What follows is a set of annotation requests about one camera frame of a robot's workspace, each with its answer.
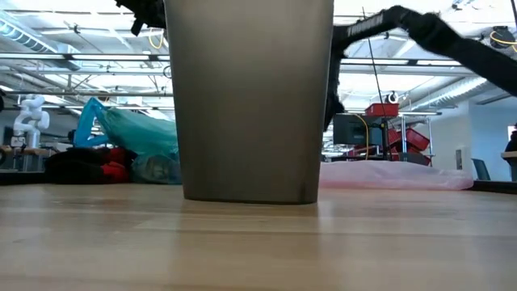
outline red crate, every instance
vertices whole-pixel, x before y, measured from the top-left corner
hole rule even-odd
[[[406,130],[406,140],[419,150],[426,150],[429,146],[429,138],[424,137],[414,129]]]
[[[399,151],[396,148],[394,148],[394,147],[390,151],[391,151],[392,160],[393,161],[400,161],[400,158],[398,156]],[[421,154],[420,151],[417,148],[414,148],[413,146],[409,146],[408,149],[407,149],[407,152],[408,153],[413,153],[413,154]],[[429,166],[429,164],[431,164],[431,158],[429,158],[427,156],[424,156],[424,158],[426,159],[426,165]]]
[[[397,117],[398,116],[398,103],[374,103],[364,111],[366,116],[379,116],[379,117]]]
[[[399,149],[401,149],[402,144],[402,135],[401,132],[395,132],[395,130],[390,129],[388,131],[388,141],[389,141],[389,147],[397,146]],[[417,132],[414,129],[407,129],[406,130],[406,141],[408,148],[410,146],[414,146],[418,150],[426,150],[429,146],[429,138],[424,137],[422,134]]]
[[[397,131],[395,129],[388,130],[388,145],[391,146],[392,144],[396,143],[397,141],[401,140],[401,132]]]

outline ceiling light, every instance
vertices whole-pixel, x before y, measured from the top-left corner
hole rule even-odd
[[[12,91],[12,89],[11,89],[11,88],[6,87],[6,86],[2,86],[2,85],[0,85],[0,89],[2,89],[2,90],[4,90],[4,91]]]
[[[341,65],[407,65],[409,60],[406,59],[344,59]]]
[[[150,106],[111,106],[111,108],[118,108],[124,110],[151,110],[153,109]]]
[[[61,30],[52,30],[49,32],[40,32],[42,35],[61,35],[61,34],[70,34],[74,33],[72,29],[61,29]]]
[[[364,114],[364,110],[347,110],[346,113],[350,113],[350,114]]]
[[[461,66],[461,64],[457,61],[441,61],[441,60],[424,60],[417,61],[417,65],[443,65],[443,66]]]
[[[77,109],[70,109],[70,111],[71,111],[71,112],[73,112],[73,113],[75,113],[75,114],[77,114],[77,115],[81,115],[81,114],[82,114],[82,112],[80,112],[80,111],[79,111],[79,110],[77,110]]]
[[[439,115],[439,112],[399,112],[399,116],[434,116]]]
[[[78,61],[148,61],[146,55],[74,54]]]
[[[66,104],[66,101],[53,95],[43,95],[46,102],[54,103],[54,104]]]
[[[7,60],[64,60],[65,57],[57,53],[0,53],[0,59]]]
[[[41,108],[43,108],[43,109],[58,109],[58,108],[61,108],[61,106],[59,106],[59,105],[43,105],[43,106],[41,106]]]

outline wooden table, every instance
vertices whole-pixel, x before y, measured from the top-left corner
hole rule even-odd
[[[517,196],[321,191],[187,201],[172,186],[0,188],[0,290],[516,290]]]
[[[501,158],[510,164],[511,181],[517,182],[517,151],[501,153]]]

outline gray trash can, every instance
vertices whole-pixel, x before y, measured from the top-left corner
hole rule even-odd
[[[185,198],[317,200],[333,0],[165,0]]]

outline black cable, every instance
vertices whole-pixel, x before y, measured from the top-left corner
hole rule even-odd
[[[514,11],[515,25],[517,26],[517,7],[515,7],[514,0],[510,0],[510,1],[511,1],[511,9],[513,9],[513,11]]]
[[[366,12],[364,12],[364,6],[363,6],[363,17],[366,19]],[[386,132],[388,132],[388,116],[386,115],[386,110],[385,110],[385,102],[384,100],[382,99],[382,93],[380,92],[380,84],[379,84],[379,76],[377,74],[377,68],[375,67],[375,58],[373,57],[373,49],[372,49],[372,42],[370,41],[370,38],[368,37],[368,47],[370,48],[370,58],[372,59],[372,66],[373,66],[373,73],[375,75],[375,81],[376,81],[376,84],[377,84],[377,91],[379,92],[379,100],[380,100],[380,105],[382,106],[382,113],[383,115],[385,116],[385,127],[386,127]],[[388,154],[389,154],[389,160],[393,160],[393,156],[391,155],[391,150],[389,150],[389,135],[386,137],[388,138],[387,140],[387,144],[386,145],[383,145],[386,146],[386,149],[382,149],[382,150],[386,150],[388,151]]]
[[[172,74],[170,76],[167,76],[167,70],[170,70],[170,65],[166,65],[165,67],[163,67],[163,76],[165,78],[169,78],[169,79],[172,79]]]

